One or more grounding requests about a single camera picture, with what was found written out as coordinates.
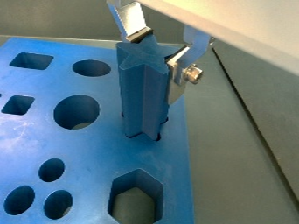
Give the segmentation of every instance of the large circular hole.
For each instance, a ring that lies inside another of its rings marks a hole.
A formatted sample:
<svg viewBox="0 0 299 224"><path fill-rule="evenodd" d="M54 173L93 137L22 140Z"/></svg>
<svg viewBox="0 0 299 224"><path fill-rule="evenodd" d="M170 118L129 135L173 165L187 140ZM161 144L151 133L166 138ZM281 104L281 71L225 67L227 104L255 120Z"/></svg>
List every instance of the large circular hole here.
<svg viewBox="0 0 299 224"><path fill-rule="evenodd" d="M65 172L65 163L61 159L53 158L47 160L41 168L39 175L43 181L53 182Z"/></svg>
<svg viewBox="0 0 299 224"><path fill-rule="evenodd" d="M67 191L59 190L45 201L45 214L50 219L61 219L71 210L73 197Z"/></svg>
<svg viewBox="0 0 299 224"><path fill-rule="evenodd" d="M54 110L55 122L69 130L86 128L98 117L99 103L83 94L66 98Z"/></svg>
<svg viewBox="0 0 299 224"><path fill-rule="evenodd" d="M81 75L99 77L110 73L111 67L103 61L89 59L77 62L73 66L73 70Z"/></svg>
<svg viewBox="0 0 299 224"><path fill-rule="evenodd" d="M33 205L35 198L34 189L25 185L9 194L5 201L5 210L11 215L22 214Z"/></svg>

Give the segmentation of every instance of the metal bracket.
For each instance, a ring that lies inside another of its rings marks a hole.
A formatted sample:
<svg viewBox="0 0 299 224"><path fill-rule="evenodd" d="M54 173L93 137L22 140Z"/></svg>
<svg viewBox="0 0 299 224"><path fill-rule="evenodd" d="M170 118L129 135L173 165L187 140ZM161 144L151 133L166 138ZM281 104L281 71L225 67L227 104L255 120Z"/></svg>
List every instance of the metal bracket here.
<svg viewBox="0 0 299 224"><path fill-rule="evenodd" d="M203 71L193 63L206 53L211 42L211 36L186 25L183 40L191 44L191 46L185 46L166 61L170 68L166 100L170 104L182 96L187 81L193 84L198 84L202 79Z"/></svg>

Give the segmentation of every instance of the metal bolt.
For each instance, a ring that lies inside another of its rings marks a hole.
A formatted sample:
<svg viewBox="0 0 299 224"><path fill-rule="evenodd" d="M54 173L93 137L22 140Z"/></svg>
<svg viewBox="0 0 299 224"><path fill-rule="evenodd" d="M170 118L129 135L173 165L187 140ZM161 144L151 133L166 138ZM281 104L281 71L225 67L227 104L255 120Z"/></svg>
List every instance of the metal bolt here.
<svg viewBox="0 0 299 224"><path fill-rule="evenodd" d="M201 82L203 76L203 71L198 68L195 64L191 64L185 71L183 78L193 84Z"/></svg>

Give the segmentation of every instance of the square hole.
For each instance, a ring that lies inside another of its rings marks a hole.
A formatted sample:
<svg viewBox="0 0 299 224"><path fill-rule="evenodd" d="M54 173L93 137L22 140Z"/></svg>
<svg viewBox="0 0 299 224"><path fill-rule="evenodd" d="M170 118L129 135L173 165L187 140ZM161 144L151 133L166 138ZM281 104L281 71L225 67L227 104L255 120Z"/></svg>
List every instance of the square hole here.
<svg viewBox="0 0 299 224"><path fill-rule="evenodd" d="M5 105L3 113L23 116L34 104L31 96L15 95Z"/></svg>
<svg viewBox="0 0 299 224"><path fill-rule="evenodd" d="M50 55L22 52L14 58L10 66L45 70L53 63L53 59L54 57Z"/></svg>

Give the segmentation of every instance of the blue shape sorter board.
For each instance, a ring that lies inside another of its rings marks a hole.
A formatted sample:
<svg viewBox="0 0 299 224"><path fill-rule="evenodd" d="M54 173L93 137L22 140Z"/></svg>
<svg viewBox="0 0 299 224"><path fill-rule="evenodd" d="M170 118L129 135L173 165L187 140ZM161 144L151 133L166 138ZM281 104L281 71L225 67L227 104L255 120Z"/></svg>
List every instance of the blue shape sorter board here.
<svg viewBox="0 0 299 224"><path fill-rule="evenodd" d="M11 38L0 68L0 223L117 224L138 187L155 223L193 224L183 98L161 141L127 138L117 50Z"/></svg>

